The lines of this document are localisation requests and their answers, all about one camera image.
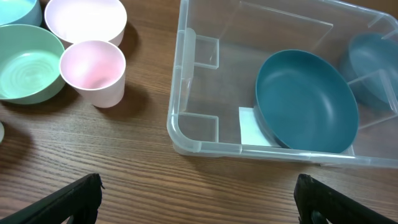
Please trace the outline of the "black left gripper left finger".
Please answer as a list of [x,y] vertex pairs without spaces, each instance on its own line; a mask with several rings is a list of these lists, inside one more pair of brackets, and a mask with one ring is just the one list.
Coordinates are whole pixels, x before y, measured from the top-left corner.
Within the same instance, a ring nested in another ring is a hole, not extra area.
[[102,201],[99,174],[88,174],[45,198],[1,219],[1,224],[95,224]]

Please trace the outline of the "cream cup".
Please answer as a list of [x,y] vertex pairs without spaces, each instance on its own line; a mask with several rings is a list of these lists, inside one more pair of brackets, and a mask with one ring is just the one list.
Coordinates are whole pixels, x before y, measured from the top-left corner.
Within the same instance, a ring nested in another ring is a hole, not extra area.
[[4,135],[5,135],[4,125],[2,124],[2,122],[0,122],[0,143],[2,143]]

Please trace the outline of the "dark teal plate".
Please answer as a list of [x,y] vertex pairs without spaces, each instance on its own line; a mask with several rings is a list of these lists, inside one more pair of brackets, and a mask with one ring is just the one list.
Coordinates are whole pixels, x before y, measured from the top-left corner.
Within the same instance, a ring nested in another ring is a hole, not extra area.
[[287,149],[339,154],[359,128],[345,79],[321,57],[297,49],[272,54],[259,69],[254,115],[263,135]]
[[397,94],[397,42],[378,33],[359,34],[350,40],[338,70],[351,83],[351,90],[360,103],[389,110],[381,73],[387,75]]

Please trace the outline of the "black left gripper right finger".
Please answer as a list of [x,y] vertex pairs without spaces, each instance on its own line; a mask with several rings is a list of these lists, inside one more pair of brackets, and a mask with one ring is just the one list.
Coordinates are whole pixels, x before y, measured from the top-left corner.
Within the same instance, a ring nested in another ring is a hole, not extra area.
[[395,224],[310,175],[299,174],[294,189],[299,223]]

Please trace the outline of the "pink cup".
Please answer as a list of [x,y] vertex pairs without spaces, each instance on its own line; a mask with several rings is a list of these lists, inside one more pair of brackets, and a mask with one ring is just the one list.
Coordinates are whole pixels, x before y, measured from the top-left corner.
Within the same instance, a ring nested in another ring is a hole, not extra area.
[[110,42],[87,40],[69,46],[59,68],[66,83],[95,107],[113,107],[124,96],[126,59]]

